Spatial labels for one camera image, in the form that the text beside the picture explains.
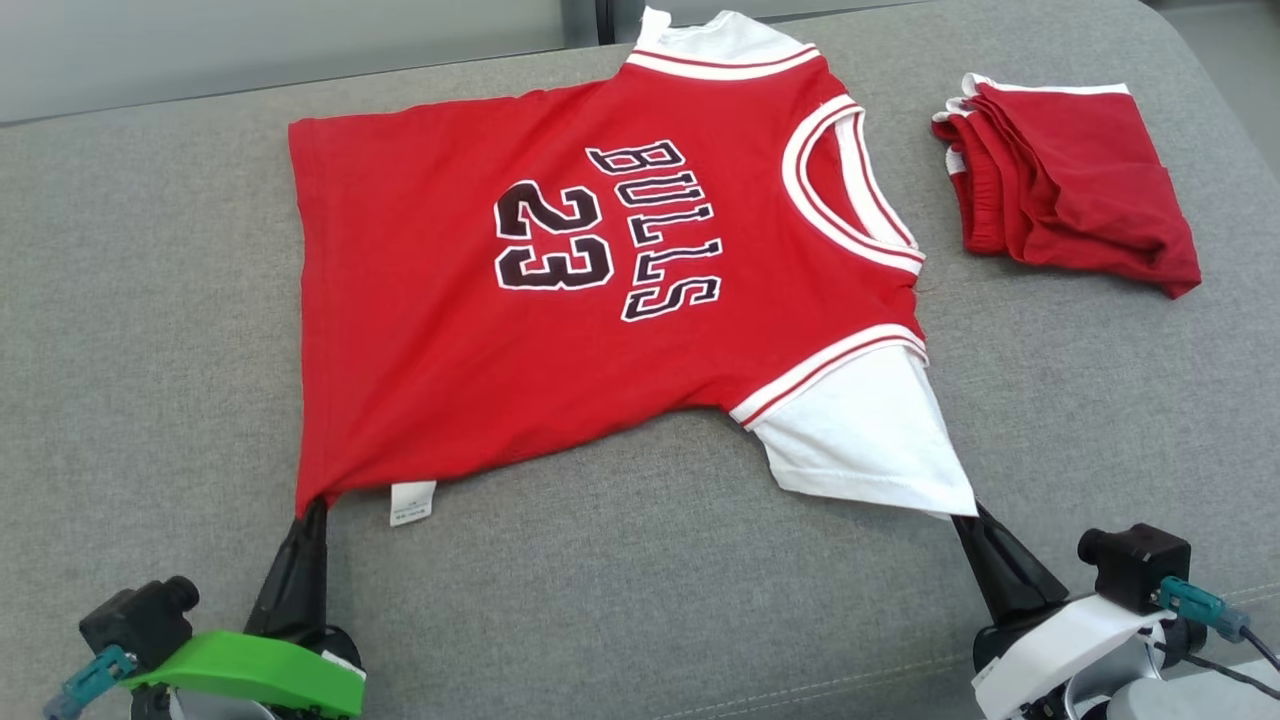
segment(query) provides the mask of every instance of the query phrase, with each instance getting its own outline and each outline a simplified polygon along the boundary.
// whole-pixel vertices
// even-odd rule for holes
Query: red and white striped neckline trim
[[[627,56],[627,64],[640,65],[650,70],[672,76],[696,79],[732,81],[753,79],[777,74],[790,70],[797,65],[803,65],[810,60],[815,60],[820,56],[822,53],[818,53],[818,49],[812,44],[805,45],[796,53],[791,53],[773,60],[754,63],[726,63],[675,51],[655,50],[653,47],[636,47],[631,51],[631,55]]]

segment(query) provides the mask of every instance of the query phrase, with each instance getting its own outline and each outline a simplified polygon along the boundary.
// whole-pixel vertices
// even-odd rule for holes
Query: red stripe
[[[836,117],[836,115],[838,115],[841,113],[847,111],[849,108],[856,108],[856,106],[858,105],[854,104],[854,105],[846,105],[846,106],[840,108],[837,110],[832,110],[827,117],[824,117],[820,122],[818,122],[817,126],[814,126],[813,131],[809,132],[809,136],[805,137],[805,140],[804,140],[804,145],[801,145],[801,147],[800,147],[800,154],[796,155],[796,164],[797,164],[796,174],[801,179],[805,177],[805,168],[803,165],[799,165],[799,164],[804,161],[805,151],[810,149],[810,146],[815,141],[817,136],[822,135],[827,129],[827,122],[829,122],[833,117]],[[881,245],[872,245],[872,243],[867,242],[865,240],[863,240],[860,237],[851,236],[847,232],[844,232],[844,228],[840,227],[840,223],[842,220],[840,220],[840,218],[835,213],[832,213],[831,209],[827,208],[827,205],[824,202],[822,202],[822,199],[818,197],[817,191],[810,192],[809,188],[808,188],[808,186],[805,186],[805,183],[801,182],[800,183],[800,192],[804,193],[805,200],[809,201],[809,205],[812,205],[815,210],[818,210],[819,215],[823,215],[827,219],[827,222],[829,222],[832,224],[832,227],[836,228],[837,232],[840,232],[842,236],[847,237],[849,240],[856,242],[858,245],[861,245],[863,247],[867,247],[868,250],[874,250],[876,252],[883,252],[886,255],[897,255],[899,258],[908,258],[910,260],[915,260],[916,263],[923,263],[923,259],[916,252],[910,252],[910,251],[905,251],[905,250],[897,250],[897,249],[892,249],[892,247],[882,247]]]
[[[859,345],[858,347],[851,347],[851,348],[841,352],[840,355],[832,357],[831,360],[827,360],[822,365],[818,365],[817,368],[813,369],[813,372],[810,372],[804,378],[800,378],[799,380],[796,380],[785,392],[780,392],[777,396],[774,396],[773,400],[771,400],[771,401],[765,402],[764,405],[762,405],[759,410],[756,410],[755,413],[751,413],[751,415],[748,419],[742,420],[742,427],[746,427],[746,425],[750,425],[751,423],[754,423],[755,419],[759,418],[762,413],[764,413],[769,407],[773,407],[774,405],[777,405],[780,400],[782,400],[783,397],[786,397],[786,396],[791,395],[792,392],[795,392],[796,388],[799,388],[803,384],[805,384],[806,382],[809,382],[810,378],[813,378],[814,375],[817,375],[818,373],[820,373],[823,369],[829,368],[832,363],[836,363],[836,361],[838,361],[838,360],[841,360],[844,357],[849,357],[849,355],[851,355],[854,352],[861,352],[863,350],[867,350],[872,345],[876,345],[876,343],[879,343],[879,342],[891,341],[891,340],[905,340],[911,347],[914,347],[916,350],[920,350],[920,346],[916,343],[915,338],[910,338],[910,337],[900,336],[900,334],[891,334],[891,336],[878,337],[876,340],[869,340],[869,341]]]
[[[884,215],[884,219],[888,220],[888,224],[893,225],[893,229],[897,231],[897,236],[901,237],[905,242],[908,242],[908,245],[910,245],[911,241],[908,240],[909,237],[911,237],[910,233],[902,229],[902,225],[897,224],[897,220],[893,219],[893,214],[884,209],[884,204],[881,202],[879,199],[879,192],[872,183],[872,169],[869,167],[870,160],[869,156],[867,155],[867,146],[863,145],[863,133],[859,132],[861,131],[861,127],[863,127],[863,115],[859,114],[856,118],[854,118],[854,142],[858,145],[858,158],[863,163],[863,179],[867,181],[867,193],[870,195],[872,200],[876,201],[876,208],[879,209],[881,215]]]
[[[687,60],[685,58],[672,58],[671,55],[663,55],[660,53],[654,53],[652,50],[632,50],[631,53],[634,55],[645,55],[648,58],[657,58],[659,60],[669,60],[672,63],[681,63],[681,64],[685,64],[685,65],[701,65],[704,68],[723,68],[726,70],[736,70],[736,69],[742,69],[742,68],[768,68],[769,65],[778,65],[778,64],[782,64],[782,63],[787,63],[787,61],[795,60],[796,58],[799,58],[800,55],[804,55],[806,53],[817,53],[817,47],[805,47],[804,50],[801,50],[801,51],[799,51],[799,53],[796,53],[794,55],[788,55],[786,58],[782,58],[781,60],[769,60],[768,63],[744,63],[744,64],[739,64],[739,65],[735,65],[735,64],[731,64],[731,63],[712,63],[709,60]]]

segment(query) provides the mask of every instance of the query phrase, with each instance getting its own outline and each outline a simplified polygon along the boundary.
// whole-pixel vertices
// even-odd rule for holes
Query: gray sofa
[[[868,110],[929,254],[931,378],[979,498],[1074,591],[1091,527],[1193,543],[1192,579],[1280,638],[1280,187],[1178,35],[1134,0],[946,0],[788,23]],[[0,129],[0,714],[88,659],[77,620],[186,574],[238,629],[292,512],[301,227],[285,126],[605,77],[622,46]],[[1204,284],[966,255],[929,115],[965,70],[1126,82]],[[987,620],[950,524],[780,491],[712,411],[330,518],[330,621],[366,717],[978,716]],[[1224,661],[1249,656],[1211,642]],[[120,717],[115,692],[87,717]]]

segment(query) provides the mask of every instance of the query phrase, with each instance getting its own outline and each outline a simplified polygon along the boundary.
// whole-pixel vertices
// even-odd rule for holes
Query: gray floor
[[[1280,176],[1280,1],[1193,1],[1165,0],[1156,6],[1190,45],[1271,172]]]

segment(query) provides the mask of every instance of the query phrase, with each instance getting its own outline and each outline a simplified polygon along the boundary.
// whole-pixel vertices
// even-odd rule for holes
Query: red jersey
[[[605,81],[289,127],[300,511],[681,407],[751,428],[872,350],[923,356],[923,255],[826,59],[664,15]]]

